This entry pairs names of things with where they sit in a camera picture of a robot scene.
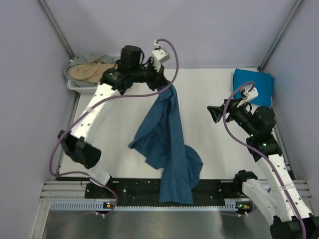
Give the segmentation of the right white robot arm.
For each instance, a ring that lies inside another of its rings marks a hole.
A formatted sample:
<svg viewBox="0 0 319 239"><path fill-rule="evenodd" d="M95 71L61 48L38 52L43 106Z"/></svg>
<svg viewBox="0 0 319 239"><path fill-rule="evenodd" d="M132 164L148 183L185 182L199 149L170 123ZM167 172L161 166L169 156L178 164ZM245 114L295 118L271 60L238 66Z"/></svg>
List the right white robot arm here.
<svg viewBox="0 0 319 239"><path fill-rule="evenodd" d="M319 218L301 198L285 165L282 150L272 130L275 114L270 107L259 106L253 112L249 103L239 104L231 100L229 106L208 106L215 123L228 114L226 123L235 121L249 137L248 148L255 163L261 169L269 185L266 190L257 176L245 170L234 177L233 192L238 197L248 196L270 226L274 239L317 239Z"/></svg>

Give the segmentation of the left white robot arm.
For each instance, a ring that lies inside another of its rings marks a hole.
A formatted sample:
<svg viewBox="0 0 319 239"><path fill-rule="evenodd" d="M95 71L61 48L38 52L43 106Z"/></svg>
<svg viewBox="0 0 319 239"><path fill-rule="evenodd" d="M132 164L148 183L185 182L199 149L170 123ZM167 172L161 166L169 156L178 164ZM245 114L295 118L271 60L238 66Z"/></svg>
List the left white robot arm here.
<svg viewBox="0 0 319 239"><path fill-rule="evenodd" d="M120 59L103 73L91 101L76 124L68 132L61 131L58 135L65 154L73 162L81 164L87 170L87 176L95 179L95 190L104 198L112 194L113 185L108 182L111 176L100 162L102 152L92 143L107 112L115 99L125 95L134 83L146 83L152 91L168 85L163 75L163 63L170 58L169 52L155 42L146 63L143 62L144 56L137 46L123 47Z"/></svg>

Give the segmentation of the dark blue t shirt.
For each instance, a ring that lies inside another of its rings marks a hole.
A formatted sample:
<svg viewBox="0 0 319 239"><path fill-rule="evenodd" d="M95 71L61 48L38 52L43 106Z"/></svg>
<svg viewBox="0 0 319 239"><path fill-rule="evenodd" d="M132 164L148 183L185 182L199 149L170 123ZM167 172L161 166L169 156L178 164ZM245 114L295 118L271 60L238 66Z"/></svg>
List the dark blue t shirt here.
<svg viewBox="0 0 319 239"><path fill-rule="evenodd" d="M159 94L128 145L154 169L162 169L159 202L193 204L203 162L184 143L177 91L171 86Z"/></svg>

